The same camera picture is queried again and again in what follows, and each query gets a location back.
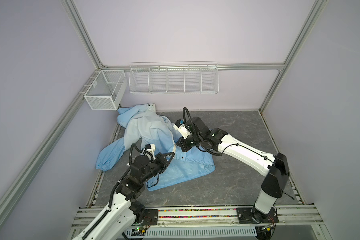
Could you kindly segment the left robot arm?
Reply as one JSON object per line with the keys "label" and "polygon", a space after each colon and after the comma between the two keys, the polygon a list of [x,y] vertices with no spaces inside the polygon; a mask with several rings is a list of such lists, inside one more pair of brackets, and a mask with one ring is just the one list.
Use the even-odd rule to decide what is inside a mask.
{"label": "left robot arm", "polygon": [[148,219],[145,206],[137,201],[146,189],[146,182],[162,174],[175,157],[175,152],[155,154],[155,145],[138,149],[131,146],[129,167],[114,185],[106,207],[74,239],[75,240],[116,240],[122,236],[128,240],[127,228],[141,224]]}

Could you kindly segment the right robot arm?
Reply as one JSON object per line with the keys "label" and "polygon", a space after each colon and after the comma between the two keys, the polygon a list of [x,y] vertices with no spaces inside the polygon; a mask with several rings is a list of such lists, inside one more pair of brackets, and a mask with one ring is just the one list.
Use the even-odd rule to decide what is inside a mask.
{"label": "right robot arm", "polygon": [[183,117],[176,121],[175,128],[182,135],[176,144],[183,152],[198,148],[217,157],[228,155],[264,177],[253,207],[237,211],[239,222],[276,225],[279,220],[274,204],[283,196],[290,178],[287,157],[281,153],[273,155],[251,147],[222,129],[211,130],[199,117],[191,117],[186,107],[182,113]]}

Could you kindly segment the light blue zip jacket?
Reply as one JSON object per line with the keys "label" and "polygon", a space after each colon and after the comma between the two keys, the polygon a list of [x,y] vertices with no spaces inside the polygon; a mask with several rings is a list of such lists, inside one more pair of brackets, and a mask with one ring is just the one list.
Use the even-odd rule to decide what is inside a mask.
{"label": "light blue zip jacket", "polygon": [[176,145],[182,135],[165,116],[157,115],[155,104],[136,105],[118,109],[117,122],[125,128],[124,136],[105,147],[98,155],[96,169],[108,171],[120,160],[133,143],[141,146],[154,144],[155,153],[174,152],[169,167],[157,177],[148,180],[148,191],[155,191],[212,173],[216,167],[213,157],[197,148],[183,152]]}

